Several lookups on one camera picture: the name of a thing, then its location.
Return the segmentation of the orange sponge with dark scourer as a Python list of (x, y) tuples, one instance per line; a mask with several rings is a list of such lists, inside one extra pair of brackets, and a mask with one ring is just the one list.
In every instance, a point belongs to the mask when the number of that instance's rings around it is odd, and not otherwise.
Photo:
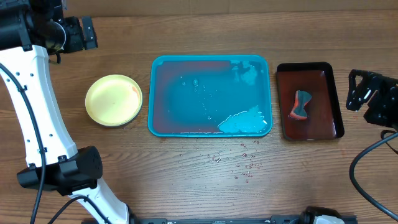
[(295, 92), (294, 105), (289, 113), (289, 116), (296, 120), (305, 120), (308, 114), (305, 111), (305, 106), (312, 99), (312, 95), (306, 91), (297, 90)]

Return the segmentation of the yellow-green plate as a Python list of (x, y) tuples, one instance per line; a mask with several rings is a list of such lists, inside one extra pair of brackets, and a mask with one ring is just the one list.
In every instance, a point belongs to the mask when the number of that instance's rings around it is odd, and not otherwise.
[(143, 94), (139, 85), (125, 75), (107, 75), (90, 86), (85, 97), (88, 116), (106, 127), (123, 126), (140, 112)]

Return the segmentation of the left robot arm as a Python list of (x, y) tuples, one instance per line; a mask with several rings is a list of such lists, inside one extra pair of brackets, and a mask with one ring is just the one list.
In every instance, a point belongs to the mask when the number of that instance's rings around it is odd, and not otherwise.
[(1, 77), (25, 142), (20, 185), (56, 191), (79, 202), (96, 223), (132, 223), (130, 208), (103, 179), (97, 148), (77, 148), (60, 114), (50, 79), (51, 55), (97, 47), (90, 17), (65, 17), (64, 1), (1, 2)]

